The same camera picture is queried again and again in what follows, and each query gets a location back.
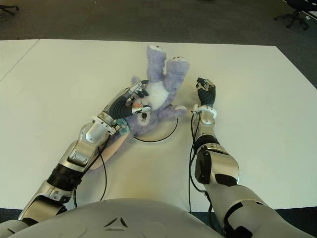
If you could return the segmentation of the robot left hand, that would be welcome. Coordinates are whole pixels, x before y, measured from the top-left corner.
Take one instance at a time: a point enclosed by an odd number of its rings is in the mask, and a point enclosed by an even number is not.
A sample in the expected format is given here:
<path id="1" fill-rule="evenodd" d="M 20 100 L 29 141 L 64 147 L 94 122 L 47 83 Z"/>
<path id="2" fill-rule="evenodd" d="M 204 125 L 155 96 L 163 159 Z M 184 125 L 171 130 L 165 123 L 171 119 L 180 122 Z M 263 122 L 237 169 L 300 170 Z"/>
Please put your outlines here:
<path id="1" fill-rule="evenodd" d="M 140 97 L 149 96 L 148 92 L 143 89 L 143 86 L 148 84 L 148 82 L 148 80 L 139 80 L 130 87 L 124 88 L 106 105 L 102 112 L 110 116 L 112 120 L 116 120 L 150 111 L 151 106 L 149 105 L 127 105 L 128 102 L 133 102 L 134 94 Z"/>

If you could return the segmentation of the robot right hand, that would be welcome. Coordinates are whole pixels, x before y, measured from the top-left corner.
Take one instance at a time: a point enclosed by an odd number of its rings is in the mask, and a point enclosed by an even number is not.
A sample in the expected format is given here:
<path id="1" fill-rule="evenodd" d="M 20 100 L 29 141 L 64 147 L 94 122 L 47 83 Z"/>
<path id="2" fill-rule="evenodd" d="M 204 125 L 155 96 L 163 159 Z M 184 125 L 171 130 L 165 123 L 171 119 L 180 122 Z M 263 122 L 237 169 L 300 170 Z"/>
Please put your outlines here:
<path id="1" fill-rule="evenodd" d="M 216 87 L 208 79 L 198 77 L 196 88 L 201 105 L 213 107 L 216 97 Z"/>

